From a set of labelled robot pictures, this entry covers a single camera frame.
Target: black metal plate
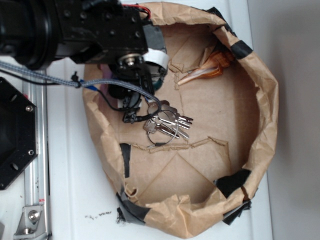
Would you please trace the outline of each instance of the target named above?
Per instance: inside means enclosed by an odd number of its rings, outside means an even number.
[[[0,77],[0,190],[5,190],[37,156],[36,110]]]

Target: black tape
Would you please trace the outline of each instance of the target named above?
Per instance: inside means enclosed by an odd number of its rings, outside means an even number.
[[[147,213],[150,211],[150,208],[135,205],[129,201],[124,191],[121,192],[121,195],[117,193],[116,196],[120,202],[120,209],[118,209],[118,213],[119,210],[121,210],[122,216],[126,222],[139,225],[146,224],[144,219]]]
[[[219,12],[219,10],[216,9],[215,7],[212,7],[212,8],[210,8],[209,10],[204,10],[204,11],[206,11],[206,12],[208,12],[208,13],[210,13],[210,14],[217,15],[219,18],[221,18],[222,20],[224,20],[225,22],[227,22],[227,21],[225,20],[225,18],[222,16],[221,12]],[[224,27],[225,27],[225,29],[226,29],[227,31],[229,31],[230,33],[232,33],[232,35],[237,36],[236,33],[231,29],[231,27],[230,27],[230,25],[229,25],[228,23],[226,23],[226,24],[224,25]]]
[[[242,187],[248,179],[251,171],[247,169],[241,169],[237,173],[231,176],[221,177],[213,183],[222,192],[222,194],[228,198],[236,189]]]
[[[131,145],[127,143],[120,144],[122,150],[122,156],[124,161],[124,177],[130,177],[130,155],[131,155]]]
[[[231,46],[231,52],[236,59],[240,60],[251,54],[253,50],[244,41],[240,40]]]
[[[242,211],[249,210],[251,208],[251,201],[244,201],[242,205],[236,207],[235,209],[225,213],[224,219],[222,220],[225,224],[231,225],[236,217],[240,217]]]

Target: brown paper bag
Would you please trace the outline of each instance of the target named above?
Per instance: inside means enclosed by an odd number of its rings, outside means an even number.
[[[161,27],[170,56],[168,74],[155,95],[194,119],[187,130],[190,139],[149,149],[144,122],[123,123],[121,113],[85,89],[88,126],[125,220],[191,238],[255,195],[275,153],[278,83],[216,14],[165,2],[143,5]],[[236,61],[221,76],[178,86],[217,43]],[[101,77],[97,66],[86,66],[86,80]],[[144,102],[139,113],[147,109]]]

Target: metal bracket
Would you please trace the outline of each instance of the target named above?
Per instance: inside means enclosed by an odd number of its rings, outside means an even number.
[[[45,215],[42,213],[42,205],[23,207],[22,216],[13,239],[35,239],[46,234]]]
[[[36,106],[0,77],[0,190],[37,156]]]

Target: silver key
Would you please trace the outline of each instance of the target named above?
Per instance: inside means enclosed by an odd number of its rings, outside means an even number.
[[[181,121],[186,124],[192,124],[193,119],[187,116],[181,116],[178,112],[178,110],[172,106],[163,104],[161,107],[162,110],[171,111],[175,114],[175,116],[178,118],[178,121]]]
[[[169,135],[171,137],[175,137],[176,139],[179,139],[179,135],[176,135],[176,132],[168,128],[167,126],[164,125],[157,125],[154,121],[149,119],[148,121],[145,122],[143,126],[144,130],[146,130],[148,133],[156,133],[156,131],[160,131],[161,133],[164,133],[166,135]]]
[[[169,125],[174,125],[174,126],[178,125],[184,129],[190,128],[190,124],[185,123],[183,121],[179,121],[177,118],[177,115],[171,111],[164,110],[162,112],[159,112],[158,118]]]
[[[167,128],[171,129],[172,131],[176,132],[181,135],[183,138],[185,139],[189,139],[189,135],[187,133],[185,133],[184,131],[182,131],[180,129],[180,127],[178,126],[178,129],[177,129],[177,126],[170,126],[170,125],[166,125],[165,123],[162,123],[164,126],[166,126]]]
[[[171,107],[167,104],[169,104],[168,101],[161,101],[162,107],[161,110],[162,112],[158,113],[158,118],[160,121],[164,121],[168,124],[171,125],[179,125],[182,128],[189,129],[190,125],[192,124],[191,121],[193,121],[192,118],[186,117],[186,116],[180,116],[178,113],[178,110],[174,107]],[[155,102],[150,102],[149,103],[149,108],[148,108],[148,113],[152,114],[157,110],[157,104]],[[157,121],[157,124],[161,124],[158,119],[156,119],[157,116],[154,116],[154,120]]]

